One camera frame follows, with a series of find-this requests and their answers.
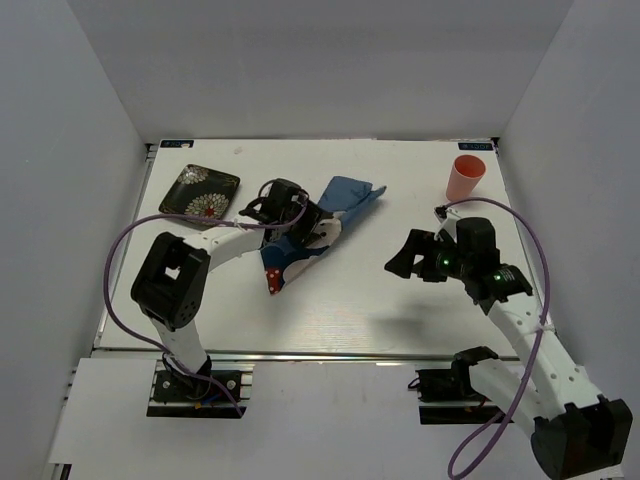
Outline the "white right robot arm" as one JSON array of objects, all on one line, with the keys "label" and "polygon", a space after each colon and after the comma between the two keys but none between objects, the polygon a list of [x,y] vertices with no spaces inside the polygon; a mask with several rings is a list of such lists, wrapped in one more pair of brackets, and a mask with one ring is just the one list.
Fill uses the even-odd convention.
[{"label": "white right robot arm", "polygon": [[425,282],[456,279],[500,330],[525,370],[516,376],[487,347],[456,354],[451,384],[461,397],[494,403],[529,438],[550,479],[569,479],[621,463],[633,415],[609,400],[580,370],[555,331],[540,322],[542,307],[521,270],[501,261],[492,223],[438,212],[437,231],[413,229],[386,271]]}]

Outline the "blue cartoon print cloth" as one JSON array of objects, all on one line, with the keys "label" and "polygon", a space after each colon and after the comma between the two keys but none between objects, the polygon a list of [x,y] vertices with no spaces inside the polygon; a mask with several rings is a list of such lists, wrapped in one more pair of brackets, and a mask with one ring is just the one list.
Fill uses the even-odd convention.
[{"label": "blue cartoon print cloth", "polygon": [[355,227],[387,187],[344,176],[334,176],[316,205],[323,211],[306,240],[293,230],[270,240],[260,250],[270,295],[278,294]]}]

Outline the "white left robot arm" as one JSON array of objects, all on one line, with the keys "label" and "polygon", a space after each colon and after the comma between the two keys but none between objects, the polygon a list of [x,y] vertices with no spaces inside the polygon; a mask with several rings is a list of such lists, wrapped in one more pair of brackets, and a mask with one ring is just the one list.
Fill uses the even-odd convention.
[{"label": "white left robot arm", "polygon": [[163,352],[180,371],[177,387],[188,398],[202,398],[211,387],[210,358],[195,325],[208,274],[286,234],[295,245],[305,245],[330,217],[298,184],[277,179],[266,195],[252,200],[234,219],[212,219],[212,227],[221,227],[221,232],[210,228],[186,237],[170,232],[156,237],[131,298],[157,330]]}]

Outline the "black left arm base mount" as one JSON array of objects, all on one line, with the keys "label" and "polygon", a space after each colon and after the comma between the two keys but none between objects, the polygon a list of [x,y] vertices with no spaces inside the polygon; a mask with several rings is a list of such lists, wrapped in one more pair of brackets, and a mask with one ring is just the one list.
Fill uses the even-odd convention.
[{"label": "black left arm base mount", "polygon": [[198,380],[176,371],[166,362],[157,362],[147,404],[146,416],[150,418],[187,419],[240,419],[247,409],[251,396],[252,370],[223,369],[214,366],[210,377],[221,383],[229,397],[215,383]]}]

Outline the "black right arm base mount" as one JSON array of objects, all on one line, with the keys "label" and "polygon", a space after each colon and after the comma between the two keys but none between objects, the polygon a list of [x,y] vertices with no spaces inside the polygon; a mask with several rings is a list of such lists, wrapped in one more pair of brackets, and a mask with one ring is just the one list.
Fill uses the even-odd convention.
[{"label": "black right arm base mount", "polygon": [[424,426],[481,425],[504,417],[486,397],[465,393],[449,369],[417,370],[407,389],[417,394],[419,421]]}]

